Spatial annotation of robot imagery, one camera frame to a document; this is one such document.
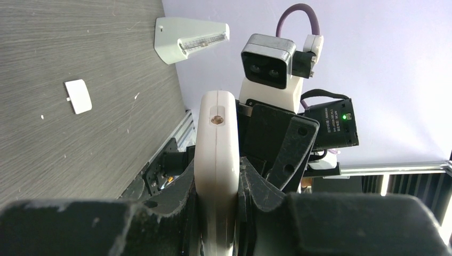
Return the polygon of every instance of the purple cable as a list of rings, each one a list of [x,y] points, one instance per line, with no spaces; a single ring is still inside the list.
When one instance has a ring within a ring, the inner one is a hole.
[[[303,11],[308,15],[309,22],[311,23],[311,33],[313,35],[320,35],[320,25],[314,10],[307,4],[294,4],[289,7],[279,18],[278,25],[276,26],[276,36],[281,37],[281,30],[283,28],[283,23],[286,18],[295,11]],[[300,101],[301,106],[307,109],[308,104],[304,100]]]

